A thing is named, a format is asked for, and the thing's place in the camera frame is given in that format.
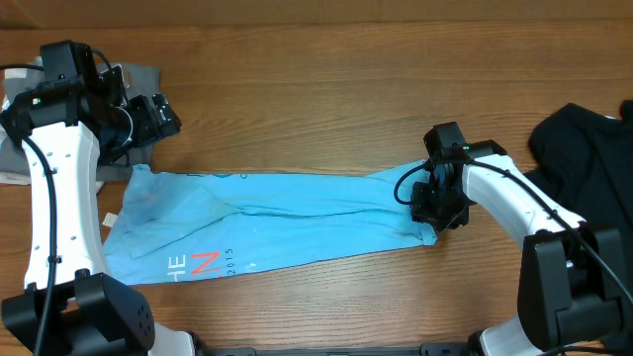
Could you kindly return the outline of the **light blue printed t-shirt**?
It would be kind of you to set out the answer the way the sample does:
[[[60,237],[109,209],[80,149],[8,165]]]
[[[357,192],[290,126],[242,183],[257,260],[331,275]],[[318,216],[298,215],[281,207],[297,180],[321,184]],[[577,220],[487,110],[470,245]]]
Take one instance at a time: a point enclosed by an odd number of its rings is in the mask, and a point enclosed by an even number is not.
[[[397,181],[410,164],[367,176],[154,173],[138,165],[104,243],[128,285],[216,279],[432,245]]]

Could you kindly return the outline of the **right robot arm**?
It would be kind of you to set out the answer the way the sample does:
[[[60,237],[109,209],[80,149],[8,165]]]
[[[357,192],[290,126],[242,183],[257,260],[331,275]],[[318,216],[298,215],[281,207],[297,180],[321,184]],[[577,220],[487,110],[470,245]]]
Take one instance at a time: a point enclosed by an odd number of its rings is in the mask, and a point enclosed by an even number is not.
[[[428,344],[426,355],[563,355],[632,334],[632,295],[619,231],[556,204],[493,140],[465,141],[454,123],[423,138],[425,182],[412,187],[413,221],[437,232],[484,208],[521,250],[517,314],[465,343]]]

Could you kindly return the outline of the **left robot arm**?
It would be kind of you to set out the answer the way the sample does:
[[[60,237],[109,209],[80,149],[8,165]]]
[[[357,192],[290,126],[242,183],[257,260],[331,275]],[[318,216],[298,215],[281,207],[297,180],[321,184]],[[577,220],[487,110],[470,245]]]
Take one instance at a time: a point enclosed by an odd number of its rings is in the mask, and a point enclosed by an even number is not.
[[[204,354],[113,277],[98,220],[98,167],[178,134],[179,118],[161,93],[129,97],[121,69],[99,71],[103,54],[87,44],[45,44],[41,58],[43,81],[1,115],[28,160],[33,215],[24,291],[3,300],[4,326],[36,355]]]

